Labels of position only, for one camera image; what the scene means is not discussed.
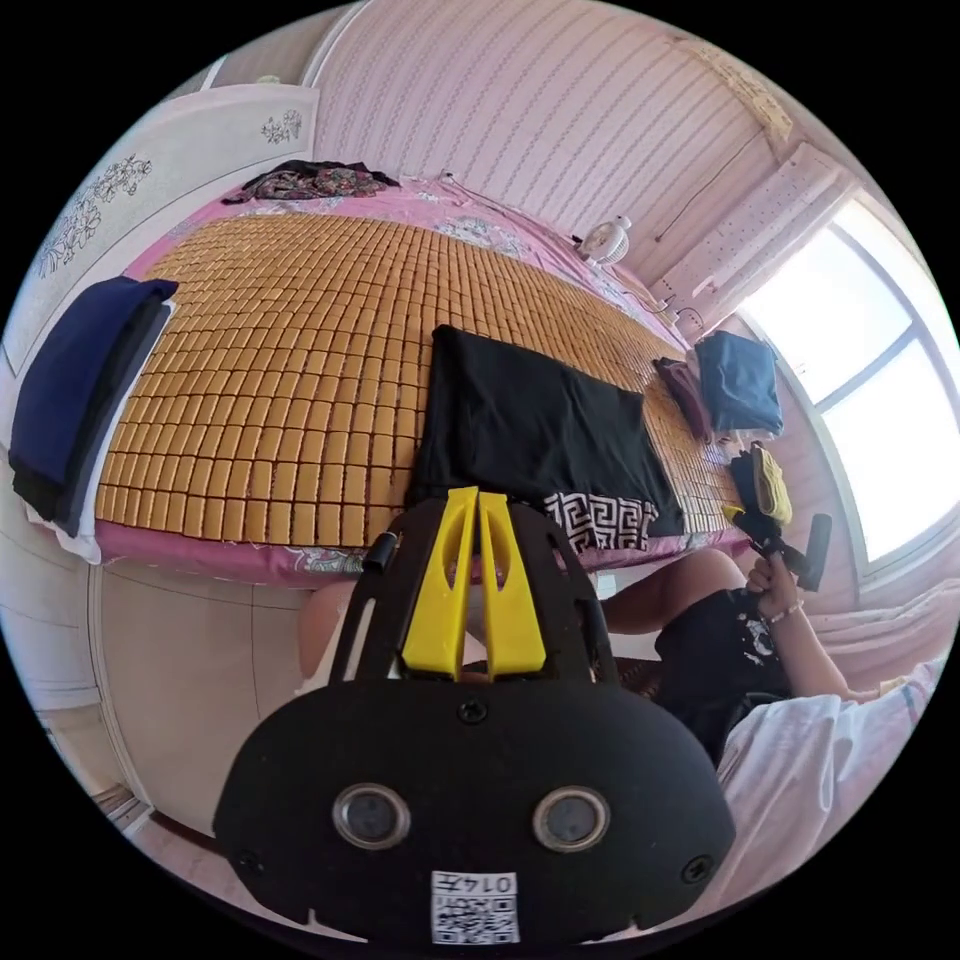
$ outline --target purple folded cloth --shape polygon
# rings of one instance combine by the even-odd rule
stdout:
[[[665,357],[654,360],[653,366],[670,391],[670,396],[680,407],[690,432],[697,440],[710,443],[713,440],[710,412],[700,393],[700,381],[693,375],[690,367],[682,361],[668,360]]]

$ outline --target person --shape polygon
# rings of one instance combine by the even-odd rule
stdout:
[[[319,667],[329,662],[350,589],[321,588],[302,609],[301,692],[325,683]],[[817,639],[779,555],[758,558],[744,577],[726,554],[700,550],[601,606],[611,633],[660,631],[662,672],[651,699],[713,757],[737,831],[703,895],[660,930],[762,892],[835,836],[893,766],[946,660],[852,690]]]

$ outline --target qr code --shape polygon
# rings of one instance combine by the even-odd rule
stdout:
[[[516,874],[434,871],[432,894],[434,943],[520,942]]]

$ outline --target white fan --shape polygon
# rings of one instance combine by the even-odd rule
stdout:
[[[614,217],[613,220],[601,223],[587,234],[577,247],[577,253],[587,263],[616,263],[627,255],[630,246],[627,230],[630,227],[627,217]]]

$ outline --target blue folded cloth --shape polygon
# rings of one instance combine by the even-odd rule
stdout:
[[[776,361],[765,343],[718,330],[696,344],[700,388],[715,432],[783,433]]]
[[[84,290],[57,321],[23,378],[9,459],[63,485],[77,434],[100,372],[137,309],[166,300],[172,280],[112,277]]]

